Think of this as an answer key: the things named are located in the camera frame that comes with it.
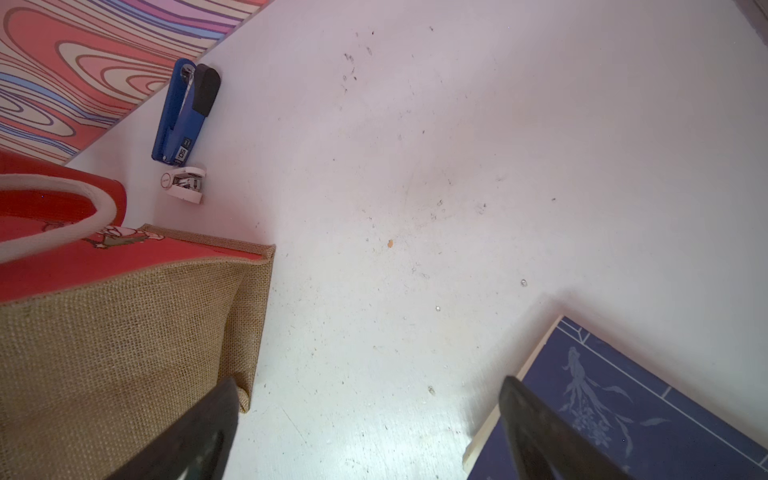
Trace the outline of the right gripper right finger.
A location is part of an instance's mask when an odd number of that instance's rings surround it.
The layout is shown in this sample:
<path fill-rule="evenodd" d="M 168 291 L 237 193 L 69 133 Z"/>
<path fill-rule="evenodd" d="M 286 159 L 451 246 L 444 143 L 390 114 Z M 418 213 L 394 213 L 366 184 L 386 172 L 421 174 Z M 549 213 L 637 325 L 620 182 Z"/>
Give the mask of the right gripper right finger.
<path fill-rule="evenodd" d="M 519 479 L 630 477 L 516 377 L 504 379 L 498 407 Z"/>

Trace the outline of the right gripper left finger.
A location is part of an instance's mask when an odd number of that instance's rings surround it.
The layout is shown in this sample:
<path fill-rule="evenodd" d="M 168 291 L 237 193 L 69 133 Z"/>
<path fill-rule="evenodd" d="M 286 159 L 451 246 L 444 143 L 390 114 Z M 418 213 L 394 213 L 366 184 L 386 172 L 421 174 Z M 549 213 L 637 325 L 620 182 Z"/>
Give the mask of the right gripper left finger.
<path fill-rule="evenodd" d="M 112 479 L 221 479 L 238 426 L 233 378 L 222 380 Z"/>

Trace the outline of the purple book yellow label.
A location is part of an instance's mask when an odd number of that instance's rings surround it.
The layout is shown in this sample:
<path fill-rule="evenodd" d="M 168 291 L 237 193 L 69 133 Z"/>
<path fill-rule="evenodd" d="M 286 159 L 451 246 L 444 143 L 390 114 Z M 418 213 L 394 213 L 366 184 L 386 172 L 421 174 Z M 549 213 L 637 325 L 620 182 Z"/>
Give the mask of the purple book yellow label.
<path fill-rule="evenodd" d="M 517 376 L 635 479 L 767 476 L 765 447 L 568 317 Z"/>

